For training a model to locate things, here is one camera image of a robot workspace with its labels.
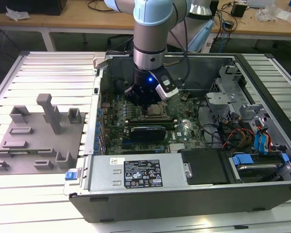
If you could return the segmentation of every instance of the cable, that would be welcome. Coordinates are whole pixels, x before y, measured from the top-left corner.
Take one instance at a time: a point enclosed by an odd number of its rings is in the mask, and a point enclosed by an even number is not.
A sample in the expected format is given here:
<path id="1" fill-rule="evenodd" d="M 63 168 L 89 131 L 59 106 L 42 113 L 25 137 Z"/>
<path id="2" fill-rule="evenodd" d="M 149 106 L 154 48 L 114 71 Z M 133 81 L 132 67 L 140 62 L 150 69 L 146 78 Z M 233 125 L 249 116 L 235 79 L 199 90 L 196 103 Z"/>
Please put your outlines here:
<path id="1" fill-rule="evenodd" d="M 235 26 L 234 29 L 231 29 L 231 30 L 224 29 L 226 32 L 231 32 L 231 33 L 234 32 L 237 29 L 237 27 L 238 27 L 238 21 L 237 21 L 237 19 L 233 15 L 231 15 L 229 12 L 227 12 L 227 11 L 224 11 L 224 10 L 217 10 L 217 11 L 224 12 L 224 13 L 228 14 L 229 16 L 231 16 L 235 20 L 236 26 Z"/>
<path id="2" fill-rule="evenodd" d="M 223 4 L 221 9 L 224 10 L 224 9 L 228 8 L 229 6 L 233 6 L 234 3 L 235 3 L 234 1 L 227 2 L 227 3 Z"/>
<path id="3" fill-rule="evenodd" d="M 95 4 L 95 7 L 92 7 L 90 4 L 91 3 L 96 3 Z M 87 4 L 87 7 L 88 8 L 90 8 L 90 9 L 92 9 L 92 10 L 94 10 L 94 11 L 99 11 L 99 12 L 104 12 L 104 13 L 117 13 L 117 11 L 115 11 L 115 10 L 100 10 L 100 9 L 97 9 L 96 7 L 97 7 L 97 0 L 93 0 L 93 1 L 90 1 L 88 4 Z"/>
<path id="4" fill-rule="evenodd" d="M 0 31 L 6 36 L 6 38 L 9 39 L 9 41 L 15 46 L 15 48 L 17 48 L 17 50 L 20 52 L 20 48 L 13 42 L 13 40 L 11 40 L 10 37 L 8 37 L 8 35 L 0 28 Z"/>
<path id="5" fill-rule="evenodd" d="M 198 112 L 199 112 L 199 109 L 200 109 L 200 107 L 201 107 L 201 105 L 202 105 L 202 102 L 203 102 L 204 100 L 205 100 L 205 99 L 201 100 L 201 101 L 199 102 L 199 104 L 198 104 L 198 108 L 197 108 L 197 112 L 196 112 L 196 117 L 197 117 L 197 118 L 198 118 Z M 199 126 L 199 127 L 200 127 L 204 132 L 205 132 L 205 133 L 207 133 L 207 134 L 213 136 L 214 138 L 218 139 L 220 142 L 222 142 L 222 143 L 226 143 L 227 145 L 231 145 L 231 146 L 233 146 L 233 147 L 238 148 L 238 146 L 236 146 L 235 144 L 231 143 L 229 140 L 226 140 L 225 142 L 223 142 L 222 139 L 221 139 L 220 137 L 217 137 L 217 136 L 214 135 L 214 133 L 210 133 L 209 131 L 205 130 L 205 128 L 203 128 L 203 126 L 200 124 L 199 121 L 197 121 L 197 124 L 198 124 L 198 126 Z"/>
<path id="6" fill-rule="evenodd" d="M 120 47 L 120 46 L 122 46 L 122 45 L 124 45 L 124 44 L 126 44 L 126 43 L 128 43 L 128 42 L 130 42 L 133 38 L 134 38 L 134 36 L 132 36 L 131 38 L 129 38 L 129 39 L 126 40 L 125 42 L 119 44 L 118 46 L 115 46 L 115 47 L 113 47 L 112 49 L 107 50 L 107 52 L 111 52 L 111 51 L 112 51 L 112 52 L 118 52 L 118 53 L 121 53 L 121 51 L 115 51 L 114 49 L 116 49 L 116 48 L 118 48 L 118 47 Z"/>
<path id="7" fill-rule="evenodd" d="M 187 70 L 187 73 L 186 73 L 184 79 L 182 80 L 182 83 L 184 83 L 187 80 L 187 78 L 189 77 L 189 74 L 191 72 L 190 60 L 189 60 L 187 51 L 184 49 L 184 47 L 182 46 L 182 44 L 180 43 L 180 41 L 177 39 L 177 37 L 175 36 L 175 34 L 172 31 L 170 31 L 170 34 L 172 35 L 172 37 L 175 39 L 175 41 L 178 43 L 178 45 L 182 49 L 183 55 L 184 55 L 184 57 L 185 57 L 185 59 L 187 61 L 188 70 Z"/>
<path id="8" fill-rule="evenodd" d="M 183 24 L 184 24 L 184 31 L 185 31 L 185 50 L 188 53 L 189 51 L 189 40 L 188 40 L 188 27 L 186 25 L 186 20 L 183 20 Z"/>
<path id="9" fill-rule="evenodd" d="M 220 46 L 220 50 L 219 50 L 219 53 L 222 53 L 222 47 L 223 47 L 223 42 L 224 42 L 224 35 L 225 35 L 225 30 L 223 30 L 223 39 L 221 41 L 221 46 Z"/>
<path id="10" fill-rule="evenodd" d="M 8 56 L 8 57 L 12 58 L 13 61 L 9 60 L 10 62 L 14 62 L 14 61 L 16 60 L 16 58 L 14 58 L 13 56 L 9 55 L 9 54 L 6 53 L 6 52 L 0 52 L 0 53 L 3 54 L 3 55 L 5 55 L 5 56 Z"/>
<path id="11" fill-rule="evenodd" d="M 5 42 L 5 38 L 6 38 L 6 36 L 4 35 L 4 37 L 3 37 L 3 42 L 2 42 L 2 49 L 1 49 L 1 51 L 2 51 L 2 53 L 3 53 L 3 55 L 4 55 L 4 57 L 5 57 L 6 59 L 8 59 L 10 62 L 14 62 L 15 59 L 13 58 L 13 60 L 10 60 L 10 58 L 8 58 L 7 55 L 6 55 L 5 52 L 4 52 L 4 42 Z"/>

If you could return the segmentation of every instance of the metal bracket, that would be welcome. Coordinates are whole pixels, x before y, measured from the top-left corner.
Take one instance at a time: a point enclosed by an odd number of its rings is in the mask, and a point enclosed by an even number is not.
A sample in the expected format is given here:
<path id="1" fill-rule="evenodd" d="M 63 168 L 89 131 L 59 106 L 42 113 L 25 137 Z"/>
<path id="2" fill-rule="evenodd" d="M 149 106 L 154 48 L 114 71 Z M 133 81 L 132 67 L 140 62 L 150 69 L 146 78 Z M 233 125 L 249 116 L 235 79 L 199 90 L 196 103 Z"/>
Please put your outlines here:
<path id="1" fill-rule="evenodd" d="M 207 94 L 207 98 L 210 104 L 225 105 L 237 102 L 236 96 L 229 93 L 226 94 L 221 92 L 210 92 Z"/>
<path id="2" fill-rule="evenodd" d="M 107 65 L 108 58 L 106 57 L 106 52 L 95 52 L 93 58 L 93 65 L 95 69 L 99 69 Z"/>
<path id="3" fill-rule="evenodd" d="M 222 78 L 229 79 L 231 81 L 238 81 L 242 77 L 241 71 L 236 66 L 225 66 L 219 71 Z"/>
<path id="4" fill-rule="evenodd" d="M 185 177 L 187 179 L 192 178 L 192 172 L 191 172 L 191 166 L 190 166 L 190 164 L 184 163 L 183 164 L 183 168 L 184 168 Z"/>
<path id="5" fill-rule="evenodd" d="M 263 109 L 262 104 L 242 105 L 239 109 L 243 120 L 252 120 Z"/>

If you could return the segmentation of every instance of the power supply label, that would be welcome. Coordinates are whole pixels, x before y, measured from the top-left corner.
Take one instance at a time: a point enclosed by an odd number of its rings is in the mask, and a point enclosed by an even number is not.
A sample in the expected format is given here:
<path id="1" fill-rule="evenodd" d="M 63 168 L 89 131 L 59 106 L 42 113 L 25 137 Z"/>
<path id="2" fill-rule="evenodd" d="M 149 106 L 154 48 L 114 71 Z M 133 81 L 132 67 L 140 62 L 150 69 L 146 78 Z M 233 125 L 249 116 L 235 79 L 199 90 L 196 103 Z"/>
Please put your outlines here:
<path id="1" fill-rule="evenodd" d="M 124 162 L 125 188 L 162 187 L 162 172 L 159 160 Z"/>

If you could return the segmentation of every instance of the wooden table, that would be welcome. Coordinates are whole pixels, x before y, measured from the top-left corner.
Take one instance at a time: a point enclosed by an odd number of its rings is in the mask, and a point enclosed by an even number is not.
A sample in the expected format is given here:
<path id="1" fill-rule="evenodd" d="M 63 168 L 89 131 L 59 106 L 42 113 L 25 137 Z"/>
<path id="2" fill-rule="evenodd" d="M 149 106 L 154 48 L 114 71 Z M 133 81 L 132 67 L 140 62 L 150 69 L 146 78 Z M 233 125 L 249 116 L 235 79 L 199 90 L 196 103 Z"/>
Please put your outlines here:
<path id="1" fill-rule="evenodd" d="M 33 15 L 31 19 L 19 22 L 9 19 L 5 14 L 0 14 L 0 27 L 7 31 L 32 31 L 40 32 L 48 51 L 55 51 L 55 46 L 50 32 L 66 33 L 113 33 L 133 34 L 133 16 L 123 13 L 102 13 L 87 7 L 87 0 L 68 0 L 60 16 Z M 220 0 L 219 8 L 230 0 Z M 278 7 L 288 10 L 289 0 L 277 0 Z M 99 2 L 99 9 L 107 9 L 103 2 Z M 291 24 L 278 19 L 276 22 L 259 22 L 255 15 L 257 9 L 246 10 L 242 18 L 237 18 L 238 27 L 231 38 L 245 39 L 271 39 L 291 40 Z M 227 14 L 224 19 L 233 21 Z M 218 33 L 218 18 L 210 34 L 211 41 Z"/>
<path id="2" fill-rule="evenodd" d="M 42 34 L 47 51 L 56 51 L 50 32 L 133 34 L 134 18 L 124 13 L 102 13 L 87 7 L 88 0 L 67 0 L 60 16 L 34 15 L 16 22 L 0 14 L 0 28 L 7 31 L 30 31 Z M 108 9 L 104 2 L 98 9 Z"/>

